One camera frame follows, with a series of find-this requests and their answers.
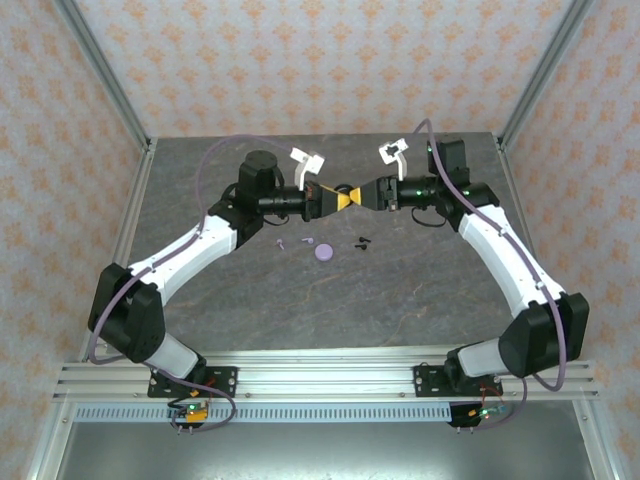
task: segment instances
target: metal base plate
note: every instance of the metal base plate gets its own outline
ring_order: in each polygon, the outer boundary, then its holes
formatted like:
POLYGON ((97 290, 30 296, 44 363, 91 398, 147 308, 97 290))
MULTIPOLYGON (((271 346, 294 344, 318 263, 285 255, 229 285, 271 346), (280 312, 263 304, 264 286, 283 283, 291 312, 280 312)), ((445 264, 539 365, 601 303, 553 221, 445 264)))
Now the metal base plate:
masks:
MULTIPOLYGON (((235 397, 236 384, 238 383, 237 367, 206 367, 205 378, 207 379, 206 382, 215 378, 215 381, 211 384, 212 388, 235 397)), ((162 375, 152 372, 147 396, 149 398, 182 398, 188 396, 190 391, 189 387, 172 382, 162 375)))
MULTIPOLYGON (((493 375, 485 375, 474 380, 474 383, 463 385, 459 391, 456 391, 451 387, 442 365, 413 367, 413 386, 416 397, 480 397, 483 394, 480 389, 481 384, 497 390, 500 395, 503 394, 502 384, 496 383, 493 375)), ((487 397, 496 396, 491 390, 486 390, 484 394, 487 397)))

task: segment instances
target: small purple part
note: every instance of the small purple part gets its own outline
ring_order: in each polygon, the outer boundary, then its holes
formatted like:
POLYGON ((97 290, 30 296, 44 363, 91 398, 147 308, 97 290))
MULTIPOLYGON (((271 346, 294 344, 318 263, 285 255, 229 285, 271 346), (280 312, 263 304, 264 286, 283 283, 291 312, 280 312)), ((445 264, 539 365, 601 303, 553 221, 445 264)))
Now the small purple part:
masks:
POLYGON ((321 262, 327 262, 331 260, 333 257, 333 248, 331 245, 327 245, 326 243, 321 243, 316 247, 316 258, 321 262))

